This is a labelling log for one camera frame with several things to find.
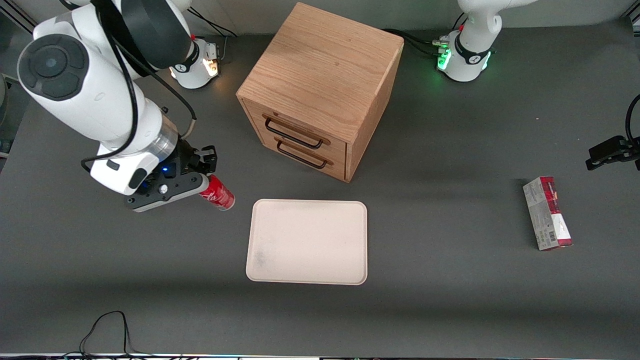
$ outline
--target wooden cabinet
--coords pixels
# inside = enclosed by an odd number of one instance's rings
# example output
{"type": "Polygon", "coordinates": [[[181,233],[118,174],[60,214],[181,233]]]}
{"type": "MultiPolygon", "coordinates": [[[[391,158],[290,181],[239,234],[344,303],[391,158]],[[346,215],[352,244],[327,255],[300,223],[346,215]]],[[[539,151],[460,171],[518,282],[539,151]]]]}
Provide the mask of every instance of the wooden cabinet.
{"type": "Polygon", "coordinates": [[[350,182],[402,48],[401,37],[298,3],[236,95],[264,146],[350,182]]]}

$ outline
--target box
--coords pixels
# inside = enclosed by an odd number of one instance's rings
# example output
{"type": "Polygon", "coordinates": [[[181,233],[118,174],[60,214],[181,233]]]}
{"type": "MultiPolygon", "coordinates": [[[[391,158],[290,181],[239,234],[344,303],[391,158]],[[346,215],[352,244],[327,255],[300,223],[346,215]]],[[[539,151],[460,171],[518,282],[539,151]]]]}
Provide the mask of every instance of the box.
{"type": "Polygon", "coordinates": [[[298,3],[236,95],[265,147],[348,183],[387,107],[403,44],[298,3]]]}
{"type": "Polygon", "coordinates": [[[552,250],[573,245],[569,230],[558,207],[553,176],[542,176],[524,187],[538,249],[552,250]]]}

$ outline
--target coca-cola can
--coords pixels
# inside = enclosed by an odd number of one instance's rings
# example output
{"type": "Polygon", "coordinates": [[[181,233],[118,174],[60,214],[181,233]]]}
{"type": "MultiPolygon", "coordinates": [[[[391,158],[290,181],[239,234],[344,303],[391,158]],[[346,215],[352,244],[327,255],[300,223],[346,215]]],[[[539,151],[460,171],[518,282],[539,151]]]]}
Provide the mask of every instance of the coca-cola can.
{"type": "Polygon", "coordinates": [[[200,196],[222,211],[229,210],[236,203],[234,194],[213,175],[209,176],[209,186],[200,193],[200,196]]]}

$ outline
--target drawer handle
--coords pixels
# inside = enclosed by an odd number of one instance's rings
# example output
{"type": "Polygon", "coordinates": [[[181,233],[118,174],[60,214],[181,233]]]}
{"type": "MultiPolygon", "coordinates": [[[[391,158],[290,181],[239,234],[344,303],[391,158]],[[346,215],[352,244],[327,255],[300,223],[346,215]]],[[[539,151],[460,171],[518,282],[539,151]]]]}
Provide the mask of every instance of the drawer handle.
{"type": "Polygon", "coordinates": [[[281,148],[280,146],[282,145],[282,142],[280,140],[278,140],[278,146],[276,146],[276,148],[278,149],[278,151],[280,151],[282,154],[285,154],[286,156],[290,157],[290,158],[294,158],[298,161],[300,161],[301,163],[307,164],[310,167],[314,167],[318,170],[324,168],[326,166],[326,160],[324,160],[322,162],[322,165],[316,165],[314,163],[312,163],[311,161],[308,160],[304,160],[303,158],[299,157],[298,155],[292,154],[289,151],[284,150],[283,148],[281,148]]]}
{"type": "Polygon", "coordinates": [[[306,146],[309,149],[318,150],[320,148],[320,146],[322,145],[322,143],[323,143],[322,139],[320,139],[320,140],[318,140],[317,144],[311,145],[310,143],[304,142],[304,141],[302,141],[300,139],[296,139],[295,137],[293,137],[291,135],[285,134],[280,130],[272,128],[271,126],[269,126],[270,123],[271,123],[271,119],[267,118],[267,121],[265,121],[265,123],[264,123],[264,126],[267,128],[267,130],[271,131],[272,133],[276,133],[276,134],[282,136],[285,139],[289,139],[289,140],[291,140],[293,142],[296,142],[296,143],[298,143],[298,144],[300,144],[302,146],[306,146]]]}

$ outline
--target cardboard box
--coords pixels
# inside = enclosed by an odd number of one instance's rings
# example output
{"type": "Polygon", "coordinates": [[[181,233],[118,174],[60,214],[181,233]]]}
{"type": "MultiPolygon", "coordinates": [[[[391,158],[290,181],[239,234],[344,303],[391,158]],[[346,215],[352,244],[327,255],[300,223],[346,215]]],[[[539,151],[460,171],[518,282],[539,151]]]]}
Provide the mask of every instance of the cardboard box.
{"type": "Polygon", "coordinates": [[[552,250],[573,245],[558,207],[554,177],[541,176],[523,186],[523,190],[536,232],[538,249],[552,250]]]}

